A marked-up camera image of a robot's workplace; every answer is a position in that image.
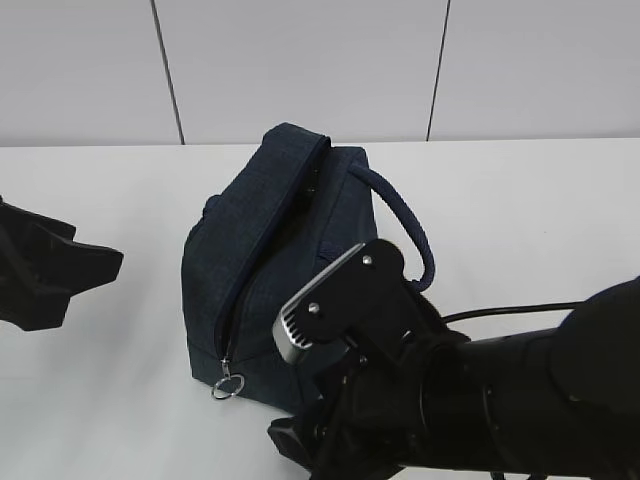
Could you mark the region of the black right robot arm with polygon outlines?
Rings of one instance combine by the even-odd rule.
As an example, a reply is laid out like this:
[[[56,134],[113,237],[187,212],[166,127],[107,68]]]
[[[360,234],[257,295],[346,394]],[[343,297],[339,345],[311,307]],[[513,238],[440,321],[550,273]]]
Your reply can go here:
[[[587,299],[554,328],[420,343],[397,372],[353,358],[329,397],[268,429],[314,479],[401,470],[589,479],[639,475],[639,283]]]

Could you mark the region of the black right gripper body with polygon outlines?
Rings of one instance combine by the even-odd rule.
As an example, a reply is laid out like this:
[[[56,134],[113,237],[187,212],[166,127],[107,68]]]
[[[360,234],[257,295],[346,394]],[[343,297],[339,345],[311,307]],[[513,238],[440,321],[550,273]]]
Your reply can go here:
[[[412,344],[398,361],[352,346],[316,378],[322,398],[271,422],[278,452],[313,479],[388,479],[406,467],[450,466],[446,440],[429,426],[424,395],[450,354]]]

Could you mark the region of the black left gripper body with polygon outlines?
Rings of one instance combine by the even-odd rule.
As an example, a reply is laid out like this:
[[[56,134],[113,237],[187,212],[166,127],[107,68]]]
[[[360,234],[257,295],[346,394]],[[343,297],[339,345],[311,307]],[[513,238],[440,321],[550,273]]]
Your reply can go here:
[[[62,326],[71,298],[117,279],[124,254],[75,240],[76,227],[1,202],[1,320],[23,331]]]

